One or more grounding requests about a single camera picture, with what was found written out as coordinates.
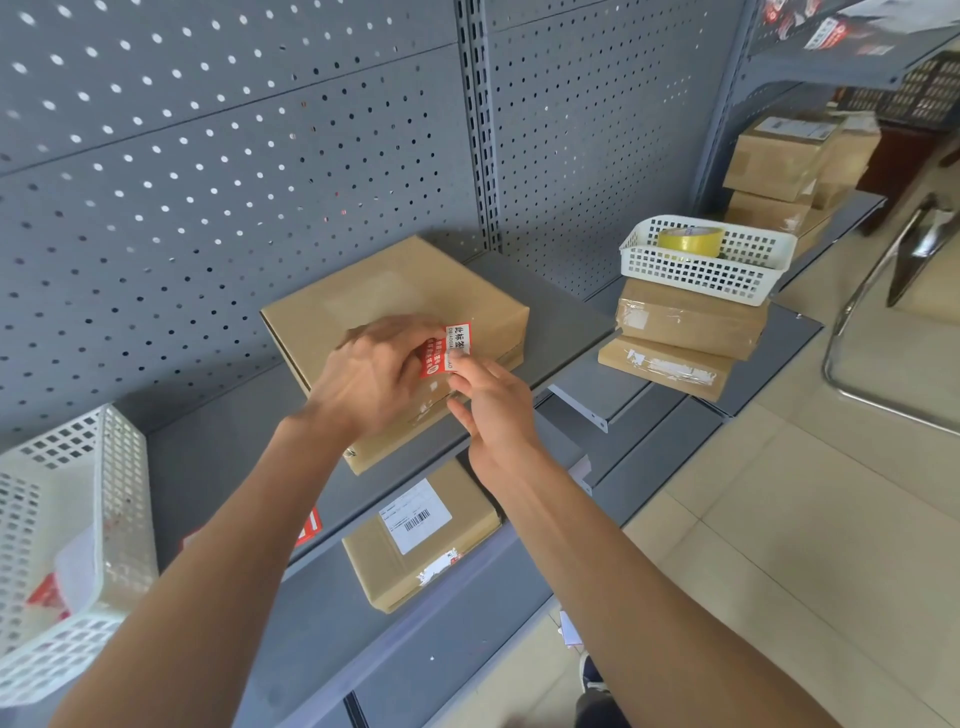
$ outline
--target perforated metal panel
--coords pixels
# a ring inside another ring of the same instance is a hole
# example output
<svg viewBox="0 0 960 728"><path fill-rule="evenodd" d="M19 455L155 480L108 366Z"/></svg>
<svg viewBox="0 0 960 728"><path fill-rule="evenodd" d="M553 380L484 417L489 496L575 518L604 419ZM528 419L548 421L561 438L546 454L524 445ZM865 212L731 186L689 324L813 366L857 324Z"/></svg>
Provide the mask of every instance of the perforated metal panel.
<svg viewBox="0 0 960 728"><path fill-rule="evenodd" d="M503 252L586 296L633 225L688 205L741 3L522 7L489 8Z"/></svg>
<svg viewBox="0 0 960 728"><path fill-rule="evenodd" d="M320 5L3 11L0 445L104 400L150 429L278 362L265 303L482 249L452 6Z"/></svg>

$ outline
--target metal chair leg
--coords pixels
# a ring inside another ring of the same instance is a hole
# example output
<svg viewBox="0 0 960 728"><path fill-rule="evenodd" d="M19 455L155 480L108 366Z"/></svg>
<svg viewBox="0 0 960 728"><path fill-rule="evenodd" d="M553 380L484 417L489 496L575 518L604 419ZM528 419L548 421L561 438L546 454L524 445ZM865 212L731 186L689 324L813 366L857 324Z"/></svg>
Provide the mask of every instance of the metal chair leg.
<svg viewBox="0 0 960 728"><path fill-rule="evenodd" d="M833 331L830 333L829 342L827 344L827 353L824 356L824 362L821 371L827 384L844 397L849 397L851 400L857 400L863 402L864 404L869 404L872 407L877 407L895 415L900 415L901 417L905 417L908 420L913 420L921 425L929 425L944 432L948 432L951 435L960 435L960 423L945 420L936 415L924 412L923 410L910 407L902 402L888 400L880 395L867 392L852 384L848 384L839 380L833 373L834 365L836 364L839 356L840 344L843 341L844 333L847 330L847 325L850 322L853 312L856 310L860 302L863 301L864 297L867 295L867 292L874 287L884 270L886 270L887 266L897 257L897 251L900 247L900 243L902 243L920 226L920 223L923 221L923 218L928 212L937 209L938 202L936 196L928 195L920 203L917 209L914 210L906 225L903 226L897 237L890 244L890 247L887 248L887 250L883 253L883 255L880 257L880 260L876 262L870 273L867 274L867 277L860 283L860 285L857 286L856 290L853 292L853 295L850 297L850 299L847 301L847 304L837 316L836 322L833 324ZM947 231L947 234L952 234L953 228L953 225L949 226L949 231ZM938 228L935 234L944 234L943 227Z"/></svg>

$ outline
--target yellow tape roll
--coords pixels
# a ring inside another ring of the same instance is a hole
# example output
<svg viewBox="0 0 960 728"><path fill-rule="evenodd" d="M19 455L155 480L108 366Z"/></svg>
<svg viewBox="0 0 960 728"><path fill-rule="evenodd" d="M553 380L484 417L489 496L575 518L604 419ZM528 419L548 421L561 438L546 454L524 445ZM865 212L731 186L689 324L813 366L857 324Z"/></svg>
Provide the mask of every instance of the yellow tape roll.
<svg viewBox="0 0 960 728"><path fill-rule="evenodd" d="M723 231L719 228L669 228L660 231L657 245L672 251L718 257Z"/></svg>

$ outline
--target white basket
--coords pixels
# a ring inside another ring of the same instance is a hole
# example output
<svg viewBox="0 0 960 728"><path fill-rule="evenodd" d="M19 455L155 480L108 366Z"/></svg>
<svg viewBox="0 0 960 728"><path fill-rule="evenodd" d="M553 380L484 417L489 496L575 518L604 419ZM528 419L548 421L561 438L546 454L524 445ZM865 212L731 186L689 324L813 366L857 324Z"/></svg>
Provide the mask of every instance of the white basket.
<svg viewBox="0 0 960 728"><path fill-rule="evenodd" d="M681 253L657 245L661 230L722 228L726 258ZM637 225L620 246L620 273L728 301L760 305L790 267L796 235L716 223L682 215L651 217Z"/></svg>
<svg viewBox="0 0 960 728"><path fill-rule="evenodd" d="M58 552L91 528L87 606L62 619L28 604ZM113 407L0 455L0 707L83 672L156 576L146 440Z"/></svg>

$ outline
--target shelf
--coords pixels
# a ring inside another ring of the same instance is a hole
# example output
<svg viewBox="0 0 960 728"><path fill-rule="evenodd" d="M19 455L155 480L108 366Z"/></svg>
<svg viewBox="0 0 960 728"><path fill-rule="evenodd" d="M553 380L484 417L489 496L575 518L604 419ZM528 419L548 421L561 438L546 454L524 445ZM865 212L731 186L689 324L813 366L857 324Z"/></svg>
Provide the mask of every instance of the shelf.
<svg viewBox="0 0 960 728"><path fill-rule="evenodd" d="M721 423L715 412L684 398L598 483L594 498L625 523ZM549 609L549 586L512 529L510 535L499 557L356 689L371 728L421 728L439 719Z"/></svg>
<svg viewBox="0 0 960 728"><path fill-rule="evenodd" d="M535 390L613 331L603 316L522 265L485 253L468 267L530 306L524 362L516 374ZM276 423L295 411L303 394L285 366L233 389L148 438L157 556L164 568L180 540L202 526L246 477ZM365 473L337 465L318 501L324 530L295 551L296 568L338 543L353 524L465 448L468 437L452 418L427 429Z"/></svg>
<svg viewBox="0 0 960 728"><path fill-rule="evenodd" d="M541 415L536 423L564 468L581 465L585 453L579 447ZM235 726L312 726L458 598L509 546L512 530L505 523L390 615L370 605L342 548L311 558L280 587Z"/></svg>
<svg viewBox="0 0 960 728"><path fill-rule="evenodd" d="M732 104L746 100L763 85L797 81L831 86L897 88L903 77L921 62L960 36L960 26L897 36L897 45L882 56L857 55L855 42L834 48L804 49L819 23L761 53L748 56L732 91Z"/></svg>
<svg viewBox="0 0 960 728"><path fill-rule="evenodd" d="M783 290L790 281L802 273L808 265L824 253L833 243L855 230L866 220L873 212L886 204L886 198L881 195L875 195L872 192L860 192L854 190L853 194L846 201L843 207L833 213L827 227L820 240L813 248L793 261L790 270L784 273L777 285L774 286L774 295Z"/></svg>
<svg viewBox="0 0 960 728"><path fill-rule="evenodd" d="M611 321L623 291L622 277L605 286L588 303ZM604 432L624 415L647 391L650 382L628 375L597 361L600 342L564 369L551 383L550 391Z"/></svg>
<svg viewBox="0 0 960 728"><path fill-rule="evenodd" d="M733 365L720 399L708 406L735 417L821 328L820 322L771 303L767 326L750 359Z"/></svg>

